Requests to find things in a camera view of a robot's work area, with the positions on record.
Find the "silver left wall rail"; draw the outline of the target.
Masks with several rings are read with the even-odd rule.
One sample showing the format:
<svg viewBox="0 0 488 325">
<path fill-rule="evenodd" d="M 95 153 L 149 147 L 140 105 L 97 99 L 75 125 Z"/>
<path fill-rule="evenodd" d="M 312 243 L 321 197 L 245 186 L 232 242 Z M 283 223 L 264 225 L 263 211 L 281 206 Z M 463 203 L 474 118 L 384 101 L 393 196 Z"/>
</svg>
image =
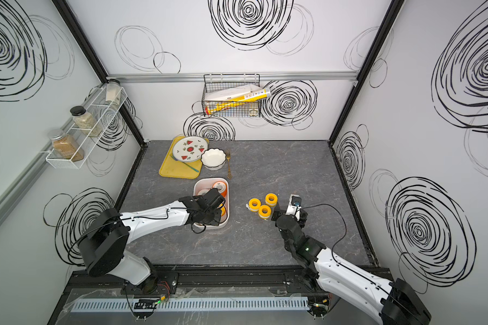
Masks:
<svg viewBox="0 0 488 325">
<path fill-rule="evenodd" d="M 46 171 L 48 163 L 46 157 L 52 148 L 48 134 L 45 133 L 47 143 L 35 155 L 35 158 L 23 169 L 19 176 L 7 187 L 0 196 L 0 227 L 23 200 L 38 179 Z"/>
</svg>

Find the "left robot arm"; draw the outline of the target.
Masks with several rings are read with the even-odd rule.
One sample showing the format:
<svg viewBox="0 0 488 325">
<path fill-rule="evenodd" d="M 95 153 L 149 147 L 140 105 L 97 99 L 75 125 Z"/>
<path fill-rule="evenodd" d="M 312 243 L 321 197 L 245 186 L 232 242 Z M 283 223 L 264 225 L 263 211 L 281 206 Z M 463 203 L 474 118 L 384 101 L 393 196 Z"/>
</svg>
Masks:
<svg viewBox="0 0 488 325">
<path fill-rule="evenodd" d="M 167 205 L 120 213 L 103 211 L 77 240 L 84 268 L 91 277 L 111 275 L 150 294 L 159 286 L 153 264 L 130 253 L 126 246 L 141 237 L 168 228 L 199 224 L 219 226 L 226 198 L 215 188 L 201 196 L 185 196 Z"/>
</svg>

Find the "black vertical frame post right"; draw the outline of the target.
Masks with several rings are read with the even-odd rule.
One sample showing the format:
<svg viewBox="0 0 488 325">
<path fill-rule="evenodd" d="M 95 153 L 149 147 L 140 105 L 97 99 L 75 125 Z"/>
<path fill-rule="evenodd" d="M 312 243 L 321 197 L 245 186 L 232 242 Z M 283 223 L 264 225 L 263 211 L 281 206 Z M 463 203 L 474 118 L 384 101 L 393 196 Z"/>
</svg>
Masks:
<svg viewBox="0 0 488 325">
<path fill-rule="evenodd" d="M 405 1 L 404 0 L 393 0 L 390 2 L 389 8 L 382 20 L 382 24 L 380 25 L 378 32 L 375 35 L 373 43 L 367 53 L 366 59 L 359 70 L 359 74 L 356 80 L 355 85 L 352 87 L 351 92 L 349 93 L 347 100 L 344 104 L 344 107 L 338 117 L 338 120 L 335 124 L 335 127 L 332 131 L 332 134 L 329 138 L 329 146 L 333 146 L 336 142 L 341 129 L 344 126 L 344 123 L 347 120 L 349 113 L 352 110 L 353 104 L 355 103 L 358 95 L 360 94 L 367 77 L 374 66 L 374 63 L 381 52 L 382 46 L 385 44 L 386 38 L 389 35 L 391 28 L 393 28 L 393 24 L 401 11 Z"/>
</svg>

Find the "spice jar black lid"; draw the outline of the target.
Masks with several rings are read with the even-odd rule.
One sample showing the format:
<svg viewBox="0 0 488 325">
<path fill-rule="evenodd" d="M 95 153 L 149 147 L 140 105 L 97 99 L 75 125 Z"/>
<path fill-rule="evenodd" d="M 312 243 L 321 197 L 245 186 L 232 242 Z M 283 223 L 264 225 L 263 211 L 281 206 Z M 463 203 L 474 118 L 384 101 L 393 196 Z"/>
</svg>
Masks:
<svg viewBox="0 0 488 325">
<path fill-rule="evenodd" d="M 75 126 L 89 138 L 98 138 L 102 133 L 102 127 L 98 124 L 93 114 L 83 106 L 74 106 L 70 109 Z"/>
</svg>

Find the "gold ornate fork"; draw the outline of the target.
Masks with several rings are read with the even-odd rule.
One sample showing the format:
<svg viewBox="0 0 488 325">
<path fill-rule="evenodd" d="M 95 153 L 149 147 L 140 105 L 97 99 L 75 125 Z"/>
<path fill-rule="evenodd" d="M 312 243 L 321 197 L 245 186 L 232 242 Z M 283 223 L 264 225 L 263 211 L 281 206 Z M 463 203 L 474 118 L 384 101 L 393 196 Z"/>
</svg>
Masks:
<svg viewBox="0 0 488 325">
<path fill-rule="evenodd" d="M 227 150 L 225 152 L 225 155 L 226 155 L 226 163 L 227 163 L 227 177 L 228 177 L 228 180 L 231 180 L 233 178 L 233 175 L 232 175 L 231 167 L 230 167 L 230 158 L 231 158 L 230 150 Z"/>
</svg>

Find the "watermelon pattern plate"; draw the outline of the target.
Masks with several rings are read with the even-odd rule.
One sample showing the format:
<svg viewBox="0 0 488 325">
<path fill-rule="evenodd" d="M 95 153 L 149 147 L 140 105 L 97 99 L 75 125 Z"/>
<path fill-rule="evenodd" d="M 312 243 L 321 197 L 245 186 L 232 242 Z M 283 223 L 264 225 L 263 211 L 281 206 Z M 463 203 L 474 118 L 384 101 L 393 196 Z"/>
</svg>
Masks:
<svg viewBox="0 0 488 325">
<path fill-rule="evenodd" d="M 208 149 L 208 141 L 197 136 L 180 139 L 172 148 L 172 156 L 180 162 L 191 163 L 198 161 Z"/>
</svg>

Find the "white scalloped bowl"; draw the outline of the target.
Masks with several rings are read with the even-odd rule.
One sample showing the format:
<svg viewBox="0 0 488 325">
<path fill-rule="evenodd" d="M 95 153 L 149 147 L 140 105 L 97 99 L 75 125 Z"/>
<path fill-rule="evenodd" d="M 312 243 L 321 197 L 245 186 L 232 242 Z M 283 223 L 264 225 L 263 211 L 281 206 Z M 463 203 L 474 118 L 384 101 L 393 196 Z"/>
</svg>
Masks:
<svg viewBox="0 0 488 325">
<path fill-rule="evenodd" d="M 222 169 L 226 162 L 226 153 L 218 148 L 206 150 L 201 156 L 203 166 L 210 171 Z"/>
</svg>

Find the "spice jar brown contents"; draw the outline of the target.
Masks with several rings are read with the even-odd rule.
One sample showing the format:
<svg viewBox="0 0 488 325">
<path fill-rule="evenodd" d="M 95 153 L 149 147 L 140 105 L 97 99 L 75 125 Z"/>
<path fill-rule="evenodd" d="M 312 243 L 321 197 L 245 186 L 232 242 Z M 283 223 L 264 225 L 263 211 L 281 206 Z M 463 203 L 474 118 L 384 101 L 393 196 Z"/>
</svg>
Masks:
<svg viewBox="0 0 488 325">
<path fill-rule="evenodd" d="M 63 159 L 73 162 L 82 161 L 85 158 L 84 150 L 80 148 L 72 135 L 61 129 L 53 129 L 48 132 L 48 138 L 52 142 L 52 147 Z"/>
</svg>

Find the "black vertical frame post left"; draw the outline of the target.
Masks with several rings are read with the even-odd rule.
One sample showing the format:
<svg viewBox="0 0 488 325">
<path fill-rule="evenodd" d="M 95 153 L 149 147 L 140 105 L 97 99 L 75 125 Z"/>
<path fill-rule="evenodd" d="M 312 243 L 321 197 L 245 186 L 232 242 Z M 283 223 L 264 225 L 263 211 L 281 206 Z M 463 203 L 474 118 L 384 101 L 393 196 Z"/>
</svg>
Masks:
<svg viewBox="0 0 488 325">
<path fill-rule="evenodd" d="M 65 0 L 52 0 L 52 3 L 54 4 L 55 8 L 58 10 L 59 15 L 64 20 L 66 26 L 68 27 L 69 31 L 73 35 L 78 46 L 83 52 L 85 58 L 88 60 L 89 65 L 96 73 L 100 82 L 101 83 L 107 82 L 107 77 L 108 77 L 107 70 L 104 68 L 102 62 L 100 61 L 99 57 L 97 56 L 96 52 L 93 49 L 92 44 L 89 42 L 88 38 L 86 37 L 76 16 L 74 15 L 72 9 L 70 8 L 70 5 Z M 127 106 L 125 104 L 122 104 L 120 111 L 123 120 L 126 122 L 127 126 L 129 127 L 129 130 L 132 132 L 133 136 L 135 137 L 140 147 L 142 148 L 147 147 L 141 132 L 136 126 L 136 123 L 134 119 L 131 117 L 127 109 Z"/>
</svg>

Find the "yellow tape roll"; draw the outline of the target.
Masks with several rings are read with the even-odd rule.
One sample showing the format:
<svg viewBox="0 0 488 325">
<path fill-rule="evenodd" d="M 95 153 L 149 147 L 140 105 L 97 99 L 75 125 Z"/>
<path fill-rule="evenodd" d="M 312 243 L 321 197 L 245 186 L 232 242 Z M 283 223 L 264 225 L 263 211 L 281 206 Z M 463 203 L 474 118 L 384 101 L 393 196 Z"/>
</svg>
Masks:
<svg viewBox="0 0 488 325">
<path fill-rule="evenodd" d="M 265 196 L 265 203 L 269 207 L 275 207 L 278 203 L 278 196 L 274 193 L 269 193 Z"/>
<path fill-rule="evenodd" d="M 247 204 L 248 209 L 252 212 L 258 212 L 261 206 L 262 206 L 261 201 L 255 198 L 250 199 Z"/>
</svg>

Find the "white plastic storage box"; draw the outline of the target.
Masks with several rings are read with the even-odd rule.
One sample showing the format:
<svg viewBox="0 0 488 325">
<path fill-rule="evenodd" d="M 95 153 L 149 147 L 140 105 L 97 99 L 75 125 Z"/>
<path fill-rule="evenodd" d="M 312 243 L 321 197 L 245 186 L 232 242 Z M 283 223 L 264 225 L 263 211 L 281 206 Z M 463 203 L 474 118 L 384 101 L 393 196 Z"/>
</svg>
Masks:
<svg viewBox="0 0 488 325">
<path fill-rule="evenodd" d="M 225 181 L 227 183 L 227 186 L 228 186 L 228 191 L 227 191 L 226 197 L 224 197 L 226 200 L 226 202 L 224 204 L 224 206 L 226 208 L 226 215 L 221 217 L 221 221 L 217 226 L 211 226 L 211 225 L 203 226 L 200 223 L 195 223 L 194 226 L 200 230 L 219 230 L 219 229 L 224 228 L 227 225 L 227 223 L 229 222 L 229 219 L 230 219 L 230 203 L 229 203 L 230 194 L 229 194 L 229 183 L 227 180 L 225 180 L 224 178 L 221 178 L 221 177 L 201 179 L 194 185 L 193 194 L 195 196 L 198 196 L 198 195 L 203 195 L 203 194 L 207 193 L 208 190 L 212 189 L 212 185 L 217 181 Z"/>
</svg>

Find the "yellow plastic tray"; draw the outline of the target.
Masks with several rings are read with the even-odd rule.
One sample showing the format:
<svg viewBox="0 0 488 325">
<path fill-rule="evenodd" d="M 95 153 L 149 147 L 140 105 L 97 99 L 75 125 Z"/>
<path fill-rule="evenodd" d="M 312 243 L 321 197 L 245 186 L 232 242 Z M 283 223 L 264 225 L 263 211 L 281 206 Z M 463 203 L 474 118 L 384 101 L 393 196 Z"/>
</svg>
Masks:
<svg viewBox="0 0 488 325">
<path fill-rule="evenodd" d="M 181 178 L 181 179 L 188 179 L 193 180 L 196 179 L 202 170 L 203 163 L 201 162 L 201 158 L 195 162 L 180 162 L 177 161 L 172 156 L 172 148 L 174 145 L 180 140 L 188 136 L 178 136 L 176 137 L 172 145 L 170 146 L 167 154 L 165 155 L 165 159 L 161 168 L 159 170 L 159 174 L 162 177 L 170 177 L 170 178 Z"/>
</svg>

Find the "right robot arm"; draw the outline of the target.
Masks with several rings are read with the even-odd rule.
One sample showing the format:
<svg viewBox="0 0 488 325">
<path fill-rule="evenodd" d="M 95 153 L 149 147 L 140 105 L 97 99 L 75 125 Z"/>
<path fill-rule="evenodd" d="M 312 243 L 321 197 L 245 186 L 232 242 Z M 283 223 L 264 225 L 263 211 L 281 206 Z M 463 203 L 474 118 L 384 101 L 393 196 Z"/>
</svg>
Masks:
<svg viewBox="0 0 488 325">
<path fill-rule="evenodd" d="M 405 280 L 388 280 L 369 273 L 307 236 L 301 226 L 304 212 L 299 207 L 287 211 L 275 208 L 272 220 L 285 250 L 304 268 L 310 285 L 344 299 L 378 324 L 431 322 L 431 313 Z"/>
</svg>

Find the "silver horizontal wall rail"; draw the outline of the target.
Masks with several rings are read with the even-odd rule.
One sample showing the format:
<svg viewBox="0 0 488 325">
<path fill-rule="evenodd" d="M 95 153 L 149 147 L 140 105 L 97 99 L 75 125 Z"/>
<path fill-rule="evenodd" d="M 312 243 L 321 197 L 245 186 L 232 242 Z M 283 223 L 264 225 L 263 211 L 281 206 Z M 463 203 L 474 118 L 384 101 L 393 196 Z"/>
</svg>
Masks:
<svg viewBox="0 0 488 325">
<path fill-rule="evenodd" d="M 200 83 L 245 82 L 245 81 L 356 81 L 358 72 L 353 70 L 321 72 L 265 72 L 265 73 L 144 73 L 112 74 L 107 79 L 116 79 L 121 83 Z"/>
</svg>

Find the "black vertical frame post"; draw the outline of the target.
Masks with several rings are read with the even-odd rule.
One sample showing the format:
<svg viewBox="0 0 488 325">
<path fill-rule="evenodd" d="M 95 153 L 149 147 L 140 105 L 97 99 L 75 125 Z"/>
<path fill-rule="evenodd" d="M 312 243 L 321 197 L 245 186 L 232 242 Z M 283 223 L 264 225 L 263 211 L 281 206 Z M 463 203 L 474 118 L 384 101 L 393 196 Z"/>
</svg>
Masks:
<svg viewBox="0 0 488 325">
<path fill-rule="evenodd" d="M 352 110 L 353 104 L 355 103 L 358 95 L 360 94 L 367 77 L 374 66 L 374 63 L 381 52 L 382 46 L 385 44 L 386 38 L 389 35 L 391 28 L 393 28 L 393 24 L 401 11 L 405 1 L 404 0 L 393 0 L 390 2 L 389 8 L 382 20 L 382 24 L 380 25 L 378 32 L 375 35 L 373 43 L 367 53 L 366 59 L 359 70 L 359 74 L 356 80 L 355 85 L 352 87 L 351 92 L 349 93 L 347 100 L 344 104 L 344 107 L 338 117 L 338 120 L 335 124 L 335 127 L 332 131 L 332 134 L 329 138 L 329 146 L 333 146 L 336 142 L 341 129 L 344 126 L 344 123 L 347 120 L 349 113 Z"/>
<path fill-rule="evenodd" d="M 66 26 L 68 27 L 69 31 L 73 35 L 78 46 L 83 52 L 85 58 L 88 60 L 89 65 L 96 73 L 100 82 L 101 83 L 107 82 L 107 77 L 108 77 L 107 70 L 104 68 L 102 62 L 100 61 L 99 57 L 97 56 L 96 52 L 93 49 L 92 44 L 89 42 L 88 38 L 86 37 L 76 16 L 74 15 L 72 9 L 70 8 L 70 5 L 65 0 L 52 0 L 52 3 L 54 4 L 55 8 L 58 10 L 59 15 L 64 20 Z M 122 104 L 120 111 L 123 120 L 126 122 L 127 126 L 129 127 L 129 130 L 132 132 L 133 136 L 135 137 L 140 147 L 142 148 L 147 147 L 141 132 L 136 126 L 136 123 L 134 119 L 131 117 L 127 109 L 127 106 L 125 104 Z"/>
</svg>

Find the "spice jar far white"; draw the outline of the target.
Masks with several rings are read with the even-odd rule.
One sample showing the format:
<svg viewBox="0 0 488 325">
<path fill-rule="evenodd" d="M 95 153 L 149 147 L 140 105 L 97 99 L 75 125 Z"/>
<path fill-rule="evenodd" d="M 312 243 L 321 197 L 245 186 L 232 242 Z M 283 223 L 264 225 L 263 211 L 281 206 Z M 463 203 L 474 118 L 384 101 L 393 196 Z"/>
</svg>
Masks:
<svg viewBox="0 0 488 325">
<path fill-rule="evenodd" d="M 107 81 L 105 101 L 112 105 L 119 105 L 121 99 L 121 84 L 116 79 Z"/>
</svg>

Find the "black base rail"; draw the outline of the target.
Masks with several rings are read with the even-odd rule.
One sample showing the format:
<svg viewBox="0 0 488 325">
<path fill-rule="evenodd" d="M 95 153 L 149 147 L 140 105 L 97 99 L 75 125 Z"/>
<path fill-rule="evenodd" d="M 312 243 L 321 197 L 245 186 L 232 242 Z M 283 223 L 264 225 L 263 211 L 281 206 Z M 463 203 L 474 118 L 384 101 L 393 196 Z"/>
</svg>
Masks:
<svg viewBox="0 0 488 325">
<path fill-rule="evenodd" d="M 156 265 L 155 275 L 142 284 L 126 284 L 112 275 L 91 277 L 85 271 L 73 272 L 66 290 L 72 288 L 126 288 L 130 295 L 175 294 L 187 288 L 266 288 L 287 293 L 320 293 L 314 280 L 300 266 L 208 267 Z"/>
</svg>

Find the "yellow white foil box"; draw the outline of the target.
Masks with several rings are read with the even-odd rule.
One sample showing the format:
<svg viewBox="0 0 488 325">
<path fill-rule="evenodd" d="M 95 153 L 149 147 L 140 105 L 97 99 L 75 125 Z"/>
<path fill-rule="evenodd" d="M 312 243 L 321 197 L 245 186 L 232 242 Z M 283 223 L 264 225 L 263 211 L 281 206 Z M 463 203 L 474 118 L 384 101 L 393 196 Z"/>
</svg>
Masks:
<svg viewBox="0 0 488 325">
<path fill-rule="evenodd" d="M 252 84 L 206 93 L 203 111 L 206 115 L 260 116 L 261 103 L 271 96 L 269 88 Z"/>
</svg>

